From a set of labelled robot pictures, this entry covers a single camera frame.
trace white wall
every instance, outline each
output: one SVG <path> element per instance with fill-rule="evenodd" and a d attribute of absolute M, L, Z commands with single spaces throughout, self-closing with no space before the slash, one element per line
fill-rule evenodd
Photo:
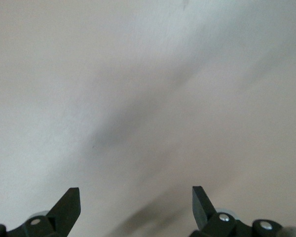
<path fill-rule="evenodd" d="M 184 237 L 192 185 L 296 226 L 296 1 L 0 1 L 0 223 Z"/>

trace metal screw head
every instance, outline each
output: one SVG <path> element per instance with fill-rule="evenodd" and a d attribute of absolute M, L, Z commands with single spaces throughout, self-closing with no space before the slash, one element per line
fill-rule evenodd
<path fill-rule="evenodd" d="M 226 208 L 215 208 L 215 210 L 218 213 L 221 213 L 221 212 L 227 213 L 230 216 L 232 216 L 233 218 L 235 218 L 235 220 L 240 220 L 240 218 L 232 210 L 229 210 L 229 209 L 226 209 Z"/>
<path fill-rule="evenodd" d="M 267 221 L 261 221 L 260 225 L 262 226 L 262 228 L 266 229 L 266 230 L 272 230 L 273 227 L 270 223 L 268 223 Z"/>
<path fill-rule="evenodd" d="M 226 214 L 220 214 L 219 219 L 221 219 L 222 221 L 229 221 L 229 216 L 227 216 Z"/>
<path fill-rule="evenodd" d="M 34 219 L 31 221 L 31 225 L 32 226 L 37 225 L 39 222 L 40 222 L 40 219 Z"/>

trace screw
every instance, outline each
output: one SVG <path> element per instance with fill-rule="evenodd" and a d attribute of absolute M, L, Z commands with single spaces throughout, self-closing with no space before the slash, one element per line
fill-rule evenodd
<path fill-rule="evenodd" d="M 270 223 L 268 223 L 267 221 L 261 221 L 260 225 L 262 226 L 262 228 L 266 229 L 266 230 L 272 230 L 273 227 Z"/>
<path fill-rule="evenodd" d="M 227 216 L 226 214 L 220 214 L 219 219 L 221 219 L 222 221 L 229 221 L 229 216 Z"/>
<path fill-rule="evenodd" d="M 40 219 L 32 220 L 32 221 L 31 221 L 31 225 L 32 225 L 32 226 L 37 225 L 39 222 L 40 222 Z"/>

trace black mechanical bracket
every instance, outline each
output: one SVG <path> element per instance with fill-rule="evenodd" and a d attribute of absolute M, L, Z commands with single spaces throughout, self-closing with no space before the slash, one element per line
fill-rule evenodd
<path fill-rule="evenodd" d="M 70 188 L 46 216 L 32 217 L 9 232 L 0 224 L 0 237 L 66 237 L 80 212 L 79 188 Z"/>
<path fill-rule="evenodd" d="M 250 227 L 228 213 L 217 213 L 201 186 L 193 187 L 192 203 L 199 230 L 190 237 L 296 237 L 296 227 L 283 228 L 264 219 L 255 220 Z"/>

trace white ceiling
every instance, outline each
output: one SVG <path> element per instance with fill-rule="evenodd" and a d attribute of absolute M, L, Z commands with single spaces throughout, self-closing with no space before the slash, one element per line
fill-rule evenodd
<path fill-rule="evenodd" d="M 187 237 L 193 185 L 296 226 L 296 1 L 0 1 L 0 223 Z"/>

